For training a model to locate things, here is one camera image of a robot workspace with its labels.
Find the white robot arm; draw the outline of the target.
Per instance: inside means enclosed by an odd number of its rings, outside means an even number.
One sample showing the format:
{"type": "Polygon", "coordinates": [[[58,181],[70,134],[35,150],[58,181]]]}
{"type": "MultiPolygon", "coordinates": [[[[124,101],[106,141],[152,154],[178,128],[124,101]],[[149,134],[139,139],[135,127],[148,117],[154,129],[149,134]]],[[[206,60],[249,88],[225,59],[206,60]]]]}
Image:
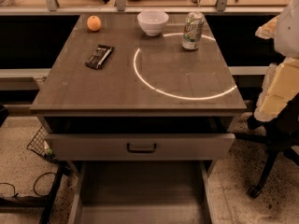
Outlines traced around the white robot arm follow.
{"type": "Polygon", "coordinates": [[[254,118],[267,122],[278,116],[299,93],[299,0],[291,2],[277,15],[260,26],[255,35],[274,39],[274,49],[284,60],[271,63],[263,79],[254,118]]]}

